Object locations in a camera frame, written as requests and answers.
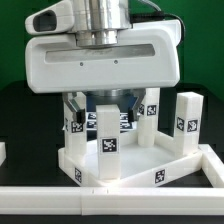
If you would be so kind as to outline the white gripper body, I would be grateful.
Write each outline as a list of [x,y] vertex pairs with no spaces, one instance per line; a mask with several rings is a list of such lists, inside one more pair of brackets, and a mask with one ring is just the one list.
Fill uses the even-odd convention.
[[177,20],[137,23],[110,47],[79,47],[72,34],[35,37],[25,50],[27,82],[36,93],[172,87],[179,41]]

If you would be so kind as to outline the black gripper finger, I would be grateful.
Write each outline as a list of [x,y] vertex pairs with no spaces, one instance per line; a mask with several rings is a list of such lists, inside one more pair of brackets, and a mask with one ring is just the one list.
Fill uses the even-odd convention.
[[142,100],[146,94],[145,89],[132,89],[131,94],[135,97],[135,102],[131,108],[128,109],[128,121],[134,122],[138,120],[138,108],[141,105]]
[[79,124],[84,123],[84,110],[80,108],[75,98],[77,97],[76,92],[65,92],[63,94],[63,102],[72,112],[73,121]]

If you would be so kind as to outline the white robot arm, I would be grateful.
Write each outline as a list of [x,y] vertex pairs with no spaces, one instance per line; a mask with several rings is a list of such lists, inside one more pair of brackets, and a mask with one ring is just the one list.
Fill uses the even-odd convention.
[[128,119],[149,87],[172,87],[180,79],[177,46],[185,27],[156,8],[130,14],[128,0],[61,0],[30,15],[33,38],[25,50],[26,76],[36,93],[132,90]]

